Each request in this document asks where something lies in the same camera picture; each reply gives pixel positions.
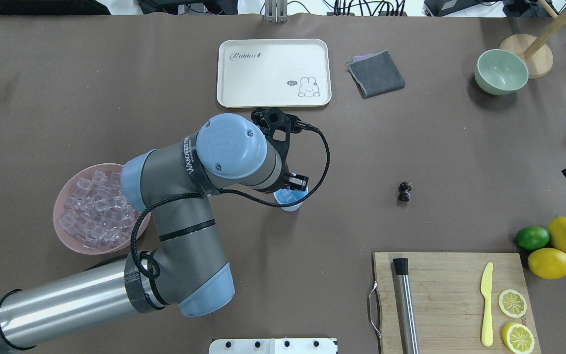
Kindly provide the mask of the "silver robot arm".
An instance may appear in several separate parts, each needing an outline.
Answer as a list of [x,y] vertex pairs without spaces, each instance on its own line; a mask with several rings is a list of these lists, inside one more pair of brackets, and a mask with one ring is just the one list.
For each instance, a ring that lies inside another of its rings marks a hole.
[[308,179],[289,172],[291,134],[319,128],[277,108],[251,119],[218,114],[180,143],[153,149],[123,167],[121,186],[135,210],[151,218],[160,246],[139,251],[135,223],[130,251],[76,275],[0,296],[0,354],[31,350],[45,341],[148,314],[177,304],[186,317],[225,306],[234,296],[209,199],[235,194],[306,191]]

